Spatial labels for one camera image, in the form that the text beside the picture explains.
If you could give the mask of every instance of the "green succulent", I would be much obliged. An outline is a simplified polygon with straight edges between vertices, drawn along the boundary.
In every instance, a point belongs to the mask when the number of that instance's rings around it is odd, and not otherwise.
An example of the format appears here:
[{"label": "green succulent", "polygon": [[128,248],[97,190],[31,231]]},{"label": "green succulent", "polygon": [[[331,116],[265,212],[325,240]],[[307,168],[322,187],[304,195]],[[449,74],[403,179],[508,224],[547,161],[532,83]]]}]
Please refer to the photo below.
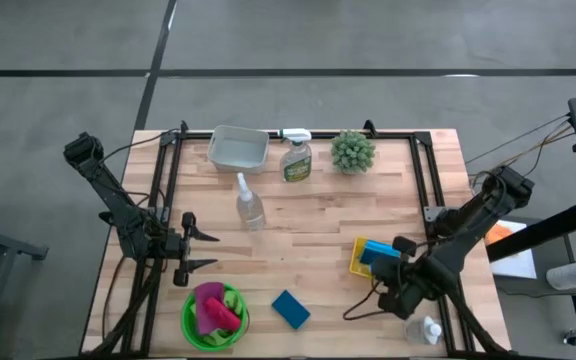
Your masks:
[{"label": "green succulent", "polygon": [[343,130],[332,139],[332,164],[344,174],[366,172],[375,157],[373,145],[362,133]]}]

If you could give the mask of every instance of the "wooden tabletop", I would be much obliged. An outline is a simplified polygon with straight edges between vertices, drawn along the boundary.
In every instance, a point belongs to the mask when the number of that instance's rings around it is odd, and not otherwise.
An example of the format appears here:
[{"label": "wooden tabletop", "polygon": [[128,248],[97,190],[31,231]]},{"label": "wooden tabletop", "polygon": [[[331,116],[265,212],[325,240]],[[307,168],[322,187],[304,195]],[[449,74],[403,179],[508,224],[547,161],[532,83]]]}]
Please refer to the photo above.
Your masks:
[{"label": "wooden tabletop", "polygon": [[[457,132],[452,129],[430,131],[446,203],[459,206],[472,194]],[[133,141],[157,133],[137,131]],[[263,231],[248,232],[242,229],[235,206],[235,175],[215,170],[207,159],[208,141],[184,141],[171,224],[182,231],[181,214],[193,211],[199,229],[220,238],[221,242],[193,240],[190,258],[215,258],[219,262],[192,274],[187,288],[172,284],[178,262],[168,262],[159,290],[150,355],[395,357],[445,354],[443,341],[436,346],[407,342],[403,336],[404,321],[392,314],[356,321],[342,319],[342,313],[361,300],[371,286],[369,279],[348,271],[355,237],[365,236],[387,244],[395,235],[424,240],[408,142],[375,140],[374,144],[373,168],[366,174],[346,176],[336,173],[332,167],[330,141],[312,141],[311,175],[298,183],[284,183],[279,159],[288,150],[288,145],[271,141],[265,171],[246,176],[250,188],[263,200],[266,227]],[[158,141],[153,141],[132,148],[123,182],[127,190],[149,192],[157,147]],[[433,203],[425,158],[422,154],[426,188]],[[103,303],[120,258],[121,250],[113,231],[97,284],[84,351],[101,341]],[[106,331],[117,322],[128,304],[134,268],[134,261],[128,260],[119,273],[110,300]],[[496,341],[509,348],[483,243],[466,259],[462,280],[468,305]],[[194,349],[183,337],[179,325],[179,313],[186,297],[195,286],[207,281],[225,282],[239,289],[251,318],[244,337],[230,349],[216,354]],[[271,307],[272,301],[284,289],[311,313],[297,331]],[[377,310],[376,303],[377,296],[373,295],[356,314]],[[439,320],[435,302],[424,301],[411,319],[425,315]],[[453,332],[461,344],[454,309],[451,318]],[[141,339],[139,325],[135,336],[138,343]]]}]

